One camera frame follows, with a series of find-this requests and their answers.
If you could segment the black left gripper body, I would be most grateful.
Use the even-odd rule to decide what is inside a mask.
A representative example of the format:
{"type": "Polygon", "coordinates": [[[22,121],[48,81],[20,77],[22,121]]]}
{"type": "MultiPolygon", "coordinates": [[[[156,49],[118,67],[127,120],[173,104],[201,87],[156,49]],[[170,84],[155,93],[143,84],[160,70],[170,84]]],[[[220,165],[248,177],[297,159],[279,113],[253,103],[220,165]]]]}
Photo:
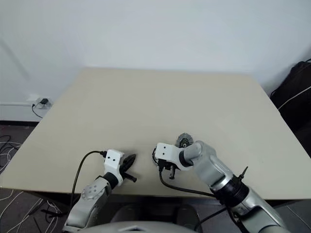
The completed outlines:
{"type": "Polygon", "coordinates": [[[119,168],[119,172],[120,172],[120,175],[122,176],[122,178],[123,179],[125,179],[126,178],[126,171],[127,171],[127,165],[128,165],[128,159],[127,158],[125,158],[123,161],[122,161],[122,163],[121,163],[121,165],[120,165],[120,168],[119,168]]]}

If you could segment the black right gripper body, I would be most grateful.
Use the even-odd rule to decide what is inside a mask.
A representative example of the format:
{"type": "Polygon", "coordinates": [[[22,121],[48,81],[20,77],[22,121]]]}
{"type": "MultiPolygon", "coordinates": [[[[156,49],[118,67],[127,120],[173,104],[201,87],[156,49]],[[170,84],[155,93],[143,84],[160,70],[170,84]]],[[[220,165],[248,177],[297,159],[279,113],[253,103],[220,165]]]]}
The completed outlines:
{"type": "Polygon", "coordinates": [[[172,170],[176,170],[178,169],[177,165],[172,163],[172,162],[169,162],[167,160],[163,160],[163,159],[158,159],[158,169],[159,171],[163,171],[164,169],[165,170],[168,170],[168,171],[172,171],[172,170]]]}

